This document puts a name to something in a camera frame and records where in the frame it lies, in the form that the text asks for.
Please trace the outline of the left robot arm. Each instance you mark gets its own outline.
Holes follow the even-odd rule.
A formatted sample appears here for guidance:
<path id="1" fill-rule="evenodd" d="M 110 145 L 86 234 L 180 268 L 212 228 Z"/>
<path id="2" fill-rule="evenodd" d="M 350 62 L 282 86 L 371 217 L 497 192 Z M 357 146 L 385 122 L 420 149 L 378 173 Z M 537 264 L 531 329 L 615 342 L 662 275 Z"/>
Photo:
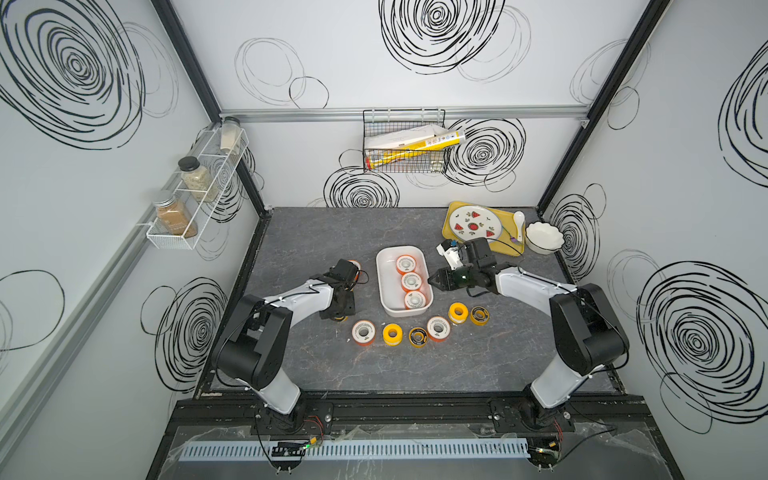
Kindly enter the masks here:
<path id="1" fill-rule="evenodd" d="M 291 414 L 301 389 L 282 367 L 290 330 L 314 314 L 330 320 L 353 315 L 359 276 L 357 263 L 341 259 L 327 272 L 284 293 L 241 297 L 233 323 L 214 347 L 214 368 L 255 392 L 273 412 Z"/>

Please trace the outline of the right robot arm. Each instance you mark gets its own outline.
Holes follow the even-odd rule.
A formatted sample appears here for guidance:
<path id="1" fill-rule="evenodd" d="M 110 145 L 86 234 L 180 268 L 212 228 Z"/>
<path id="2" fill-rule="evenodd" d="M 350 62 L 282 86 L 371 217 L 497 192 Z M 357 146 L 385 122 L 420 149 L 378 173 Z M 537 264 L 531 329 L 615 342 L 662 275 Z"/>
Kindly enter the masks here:
<path id="1" fill-rule="evenodd" d="M 532 406 L 554 410 L 593 374 L 629 353 L 629 339 L 603 289 L 549 280 L 511 263 L 499 263 L 484 238 L 436 247 L 448 265 L 428 278 L 440 291 L 483 288 L 546 314 L 556 354 L 527 387 Z"/>

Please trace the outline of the white plastic storage box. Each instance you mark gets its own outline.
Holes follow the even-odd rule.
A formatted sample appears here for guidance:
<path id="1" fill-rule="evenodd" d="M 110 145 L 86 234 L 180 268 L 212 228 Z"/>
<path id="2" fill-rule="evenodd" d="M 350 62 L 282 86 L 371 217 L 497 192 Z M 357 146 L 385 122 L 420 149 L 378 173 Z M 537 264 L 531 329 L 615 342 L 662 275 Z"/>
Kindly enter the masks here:
<path id="1" fill-rule="evenodd" d="M 393 318 L 425 313 L 433 303 L 423 252 L 415 246 L 395 246 L 376 255 L 380 302 Z"/>

